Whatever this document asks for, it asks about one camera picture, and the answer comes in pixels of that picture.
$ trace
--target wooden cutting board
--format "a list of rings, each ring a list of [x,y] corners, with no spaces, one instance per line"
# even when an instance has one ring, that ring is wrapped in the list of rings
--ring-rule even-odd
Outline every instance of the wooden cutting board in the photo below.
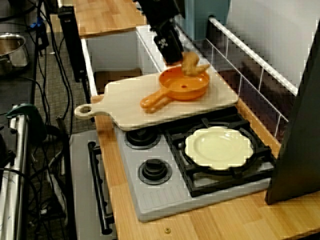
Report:
[[[210,83],[203,96],[190,101],[174,100],[154,113],[145,112],[140,101],[160,89],[161,73],[110,82],[100,102],[78,106],[74,113],[79,119],[108,115],[120,129],[131,131],[234,106],[238,95],[212,69],[207,73]]]

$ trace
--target orange frying pan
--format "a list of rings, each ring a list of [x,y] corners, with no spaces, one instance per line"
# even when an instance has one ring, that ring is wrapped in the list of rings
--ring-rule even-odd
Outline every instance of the orange frying pan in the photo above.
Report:
[[[160,90],[142,99],[140,106],[143,109],[152,108],[165,97],[179,101],[199,98],[207,91],[209,80],[205,71],[191,77],[183,74],[181,66],[169,68],[159,76]]]

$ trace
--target metal pot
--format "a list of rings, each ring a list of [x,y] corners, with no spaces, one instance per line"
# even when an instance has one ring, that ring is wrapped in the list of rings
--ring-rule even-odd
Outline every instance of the metal pot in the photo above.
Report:
[[[0,76],[20,70],[29,63],[26,39],[17,34],[0,36]]]

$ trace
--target blue box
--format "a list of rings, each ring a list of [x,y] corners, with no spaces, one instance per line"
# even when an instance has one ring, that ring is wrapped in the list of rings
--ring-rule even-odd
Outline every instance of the blue box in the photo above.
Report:
[[[175,17],[179,27],[193,40],[206,38],[209,16],[222,25],[227,22],[231,0],[185,0],[185,18]]]

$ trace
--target oven handle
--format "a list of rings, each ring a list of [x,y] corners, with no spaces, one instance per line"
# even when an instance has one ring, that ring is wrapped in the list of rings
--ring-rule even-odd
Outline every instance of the oven handle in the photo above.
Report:
[[[96,146],[94,141],[88,143],[88,150],[90,156],[90,163],[91,163],[91,170],[92,170],[92,177],[95,189],[95,197],[96,203],[98,207],[98,213],[100,218],[100,225],[101,225],[101,232],[103,235],[109,235],[112,233],[112,229],[110,228],[110,224],[115,223],[114,214],[106,213],[106,206],[107,202],[105,201],[103,192],[102,192],[102,182],[103,180],[100,178],[98,164],[99,161],[97,159],[97,155],[101,154],[101,150],[99,146]]]

